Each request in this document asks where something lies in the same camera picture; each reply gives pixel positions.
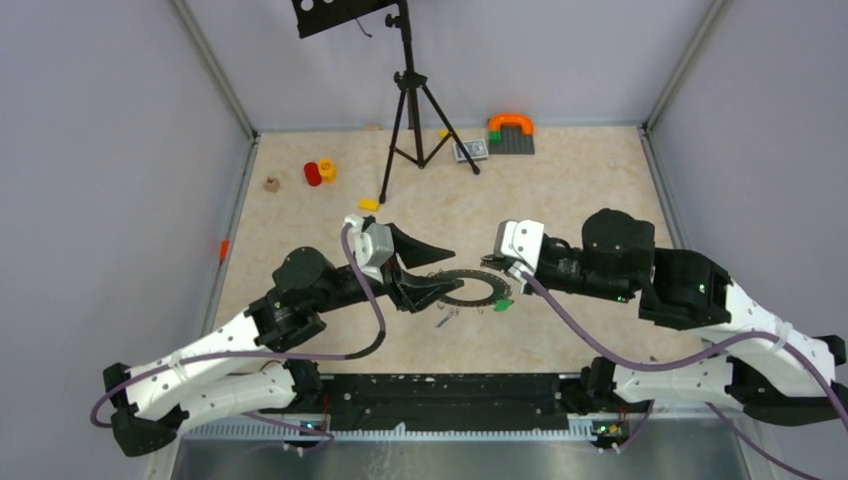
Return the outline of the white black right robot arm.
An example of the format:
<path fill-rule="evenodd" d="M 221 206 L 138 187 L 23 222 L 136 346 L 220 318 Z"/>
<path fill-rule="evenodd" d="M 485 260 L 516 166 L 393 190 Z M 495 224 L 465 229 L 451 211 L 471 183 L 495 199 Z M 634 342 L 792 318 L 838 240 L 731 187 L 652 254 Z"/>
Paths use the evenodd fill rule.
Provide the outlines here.
<path fill-rule="evenodd" d="M 653 224 L 625 212 L 594 213 L 581 239 L 573 247 L 539 222 L 506 220 L 481 263 L 547 302 L 558 291 L 636 301 L 640 319 L 705 345 L 680 360 L 641 363 L 591 340 L 596 357 L 580 373 L 583 403 L 600 412 L 625 403 L 708 403 L 778 426 L 846 419 L 847 389 L 835 375 L 847 360 L 841 337 L 799 332 L 707 256 L 658 247 Z"/>

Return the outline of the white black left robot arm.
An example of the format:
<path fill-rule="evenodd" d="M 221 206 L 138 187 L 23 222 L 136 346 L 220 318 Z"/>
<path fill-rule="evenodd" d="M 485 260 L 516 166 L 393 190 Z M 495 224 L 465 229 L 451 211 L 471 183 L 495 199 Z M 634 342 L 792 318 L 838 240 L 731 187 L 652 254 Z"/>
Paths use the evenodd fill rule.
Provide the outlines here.
<path fill-rule="evenodd" d="M 298 347 L 321 333 L 323 315 L 386 296 L 417 313 L 456 290 L 456 280 L 417 276 L 414 269 L 453 257 L 394 224 L 351 215 L 340 235 L 346 261 L 293 250 L 273 272 L 272 288 L 223 326 L 148 363 L 116 363 L 103 372 L 105 428 L 127 457 L 155 452 L 187 431 L 233 415 L 319 404 L 317 354 Z"/>

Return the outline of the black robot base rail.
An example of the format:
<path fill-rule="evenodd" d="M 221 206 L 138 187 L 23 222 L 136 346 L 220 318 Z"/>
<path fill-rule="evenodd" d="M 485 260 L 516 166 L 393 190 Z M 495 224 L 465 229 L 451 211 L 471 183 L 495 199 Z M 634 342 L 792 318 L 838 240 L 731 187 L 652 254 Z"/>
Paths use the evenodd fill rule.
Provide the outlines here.
<path fill-rule="evenodd" d="M 624 422 L 651 405 L 615 395 L 612 370 L 601 361 L 578 374 L 321 374 L 314 363 L 287 365 L 295 398 L 273 413 L 314 414 L 321 429 L 337 432 L 547 432 L 569 429 L 574 416 L 613 414 Z"/>

